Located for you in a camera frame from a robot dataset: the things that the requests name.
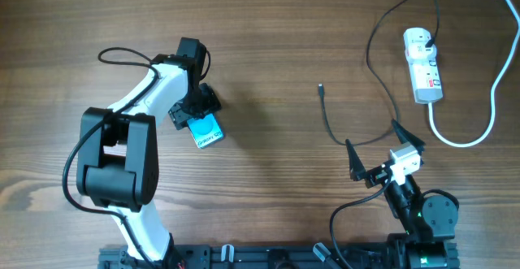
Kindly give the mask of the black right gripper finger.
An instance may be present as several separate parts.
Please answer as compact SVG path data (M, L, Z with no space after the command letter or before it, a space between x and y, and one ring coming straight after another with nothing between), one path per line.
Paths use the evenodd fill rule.
M395 119L392 119L391 124L401 144L410 143L418 151L419 154L421 154L424 151L425 142L423 140L406 130Z
M349 139L345 140L345 146L349 156L350 179L353 181L363 180L366 175L366 169Z

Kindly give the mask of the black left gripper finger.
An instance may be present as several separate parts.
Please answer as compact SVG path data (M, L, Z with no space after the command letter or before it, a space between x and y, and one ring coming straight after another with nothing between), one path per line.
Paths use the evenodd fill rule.
M202 111L204 115L214 114L222 109L222 105L215 91L207 84L201 84Z
M188 120L193 118L193 111L189 106L176 103L168 111L169 117L177 130L186 128Z

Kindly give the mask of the smartphone with teal screen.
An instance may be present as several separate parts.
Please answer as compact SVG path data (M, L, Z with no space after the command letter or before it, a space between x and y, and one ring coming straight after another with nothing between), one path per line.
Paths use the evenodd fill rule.
M189 119L188 128L199 149L224 139L224 132L214 114L208 114L203 119Z

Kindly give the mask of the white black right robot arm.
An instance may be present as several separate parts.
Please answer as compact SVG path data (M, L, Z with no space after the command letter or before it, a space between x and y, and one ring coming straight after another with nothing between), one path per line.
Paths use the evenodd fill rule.
M422 191L413 174L423 165L425 143L392 121L401 143L389 151L388 160L370 170L358 157L354 144L345 141L349 156L349 174L354 181L364 181L368 189L378 186L375 194L354 204L359 205L383 195L403 233L391 233L381 243L351 245L340 250L350 267L360 268L459 268L455 227L459 201L441 189Z

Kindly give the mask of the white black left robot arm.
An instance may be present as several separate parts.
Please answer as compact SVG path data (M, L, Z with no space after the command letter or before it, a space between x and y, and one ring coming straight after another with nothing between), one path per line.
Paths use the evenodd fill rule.
M200 149L223 139L215 117L220 102L203 81L210 65L207 50L146 59L146 76L125 97L82 115L80 139L63 169L63 193L84 209L68 189L76 163L76 188L92 200L90 212L117 221L128 256L138 267L184 264L153 201L159 176L157 128L169 116L176 128L189 129Z

